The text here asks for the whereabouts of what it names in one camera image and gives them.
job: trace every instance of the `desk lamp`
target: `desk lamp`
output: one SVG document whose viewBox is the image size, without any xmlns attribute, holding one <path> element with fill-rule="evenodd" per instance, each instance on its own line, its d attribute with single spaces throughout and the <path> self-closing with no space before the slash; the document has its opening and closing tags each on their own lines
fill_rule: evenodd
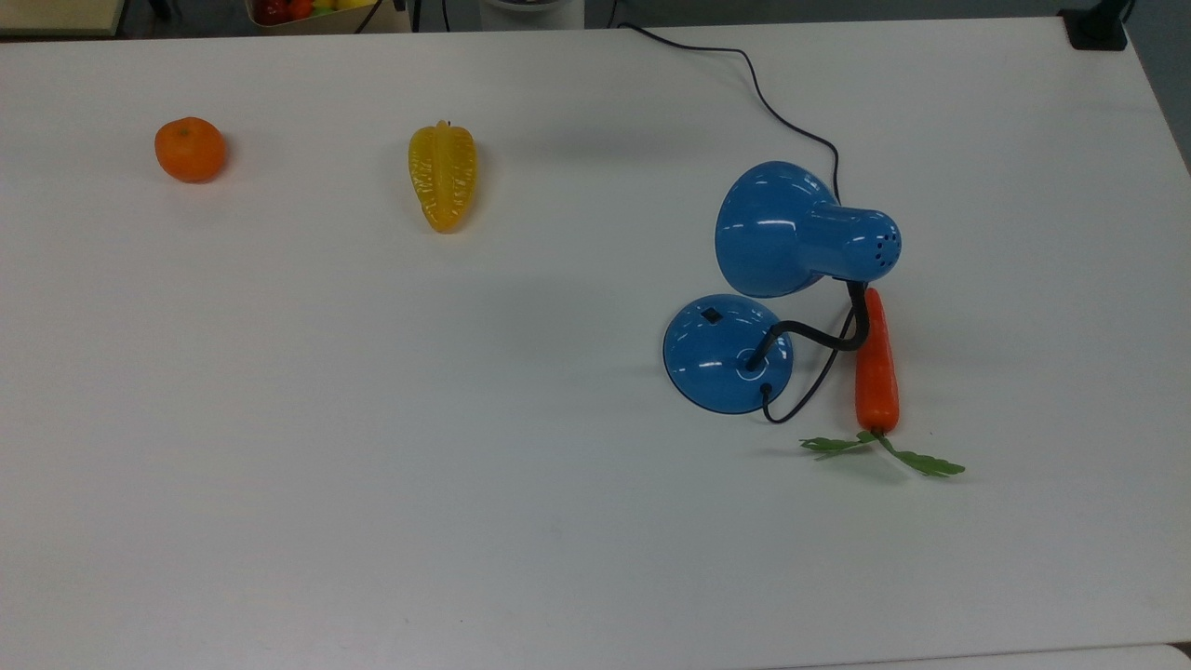
<svg viewBox="0 0 1191 670">
<path fill-rule="evenodd" d="M 716 220 L 716 258 L 744 295 L 715 294 L 687 303 L 662 342 L 666 372 L 694 405 L 747 414 L 786 388 L 794 365 L 791 332 L 855 351 L 868 334 L 865 287 L 893 269 L 902 236 L 888 215 L 840 205 L 823 181 L 787 162 L 746 171 L 728 190 Z M 752 298 L 802 290 L 823 276 L 844 281 L 856 314 L 847 340 L 803 323 L 779 320 Z"/>
</svg>

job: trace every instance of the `lamp shade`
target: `lamp shade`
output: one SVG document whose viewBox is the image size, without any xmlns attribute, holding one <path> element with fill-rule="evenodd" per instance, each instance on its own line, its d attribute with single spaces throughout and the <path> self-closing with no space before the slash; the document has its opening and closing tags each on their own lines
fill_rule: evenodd
<svg viewBox="0 0 1191 670">
<path fill-rule="evenodd" d="M 761 163 L 728 190 L 716 221 L 716 258 L 732 288 L 754 298 L 800 290 L 821 276 L 873 281 L 902 253 L 885 213 L 840 205 L 813 174 Z"/>
</svg>

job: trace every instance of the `plastic fruit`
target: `plastic fruit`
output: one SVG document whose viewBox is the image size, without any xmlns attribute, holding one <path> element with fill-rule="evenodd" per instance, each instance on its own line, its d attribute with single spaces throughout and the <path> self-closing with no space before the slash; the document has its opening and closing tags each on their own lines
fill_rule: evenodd
<svg viewBox="0 0 1191 670">
<path fill-rule="evenodd" d="M 422 212 L 438 232 L 455 227 L 475 194 L 475 142 L 467 130 L 441 120 L 410 139 L 410 179 Z"/>
<path fill-rule="evenodd" d="M 161 126 L 154 138 L 154 150 L 167 174 L 188 182 L 214 177 L 227 159 L 227 144 L 223 133 L 195 117 L 172 120 Z"/>
<path fill-rule="evenodd" d="M 254 13 L 261 25 L 280 25 L 289 20 L 289 5 L 286 0 L 256 0 Z"/>
<path fill-rule="evenodd" d="M 293 0 L 289 2 L 289 17 L 300 21 L 311 15 L 314 12 L 314 4 L 312 0 Z"/>
</svg>

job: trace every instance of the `black device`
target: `black device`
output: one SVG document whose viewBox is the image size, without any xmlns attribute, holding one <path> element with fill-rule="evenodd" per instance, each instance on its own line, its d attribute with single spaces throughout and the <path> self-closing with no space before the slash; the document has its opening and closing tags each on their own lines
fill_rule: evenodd
<svg viewBox="0 0 1191 670">
<path fill-rule="evenodd" d="M 1091 10 L 1060 10 L 1067 39 L 1080 51 L 1124 51 L 1129 39 L 1124 36 L 1124 20 L 1133 12 L 1135 0 L 1102 0 Z"/>
</svg>

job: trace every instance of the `green leaf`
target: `green leaf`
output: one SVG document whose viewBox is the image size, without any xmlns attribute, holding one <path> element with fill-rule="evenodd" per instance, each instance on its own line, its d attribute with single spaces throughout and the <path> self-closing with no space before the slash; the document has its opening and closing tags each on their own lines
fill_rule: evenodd
<svg viewBox="0 0 1191 670">
<path fill-rule="evenodd" d="M 824 453 L 822 456 L 816 457 L 815 461 L 819 462 L 819 461 L 827 461 L 829 458 L 835 458 L 835 457 L 837 457 L 840 455 L 846 455 L 846 453 L 850 452 L 852 450 L 855 450 L 855 449 L 859 449 L 859 447 L 863 447 L 863 446 L 866 446 L 863 443 L 858 443 L 858 444 L 852 445 L 850 447 L 848 447 L 846 450 L 840 450 L 840 451 L 835 451 L 835 452 L 827 452 L 827 453 Z"/>
<path fill-rule="evenodd" d="M 802 440 L 804 450 L 811 450 L 815 452 L 838 452 L 850 450 L 852 447 L 859 447 L 861 444 L 862 443 L 856 443 L 855 440 L 831 440 L 829 438 L 811 438 L 810 440 Z"/>
<path fill-rule="evenodd" d="M 927 477 L 950 477 L 952 475 L 959 475 L 960 472 L 967 470 L 962 465 L 955 465 L 954 463 L 948 463 L 933 456 L 894 450 L 893 445 L 891 445 L 884 437 L 878 438 L 878 440 L 881 443 L 881 446 L 885 447 L 887 452 L 897 457 L 898 461 L 925 475 Z"/>
</svg>

